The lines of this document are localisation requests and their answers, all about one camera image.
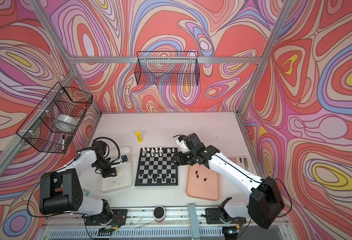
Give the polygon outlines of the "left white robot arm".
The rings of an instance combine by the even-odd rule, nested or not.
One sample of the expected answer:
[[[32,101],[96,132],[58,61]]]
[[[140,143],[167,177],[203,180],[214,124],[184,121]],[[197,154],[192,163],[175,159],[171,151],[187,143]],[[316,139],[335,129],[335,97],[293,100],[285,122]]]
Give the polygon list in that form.
[[[72,212],[111,218],[108,201],[85,196],[79,181],[79,177],[88,167],[95,168],[104,179],[116,176],[116,161],[112,161],[108,156],[109,146],[104,140],[116,146],[119,159],[121,153],[117,143],[111,138],[99,137],[92,141],[91,147],[81,149],[75,158],[62,168],[43,174],[39,183],[41,214],[47,216]]]

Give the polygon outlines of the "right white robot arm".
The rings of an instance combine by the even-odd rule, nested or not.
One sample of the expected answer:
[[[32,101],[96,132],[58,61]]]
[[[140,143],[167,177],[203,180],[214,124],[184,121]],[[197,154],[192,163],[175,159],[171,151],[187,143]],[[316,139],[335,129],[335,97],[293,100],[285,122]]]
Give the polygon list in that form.
[[[177,166],[205,166],[238,187],[248,198],[245,208],[240,212],[235,208],[223,206],[224,212],[231,218],[251,218],[255,224],[268,229],[285,208],[278,183],[271,177],[262,178],[246,171],[232,162],[219,149],[205,146],[197,134],[176,135],[180,151],[172,158]]]

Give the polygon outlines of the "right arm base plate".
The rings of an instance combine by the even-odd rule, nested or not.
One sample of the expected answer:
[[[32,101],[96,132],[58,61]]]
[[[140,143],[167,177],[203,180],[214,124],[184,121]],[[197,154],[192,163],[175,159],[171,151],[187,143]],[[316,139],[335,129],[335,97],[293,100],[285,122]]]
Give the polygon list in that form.
[[[207,224],[237,224],[244,225],[247,220],[243,217],[232,218],[225,210],[225,205],[232,199],[226,198],[217,208],[206,208],[205,214],[201,216],[206,219]]]

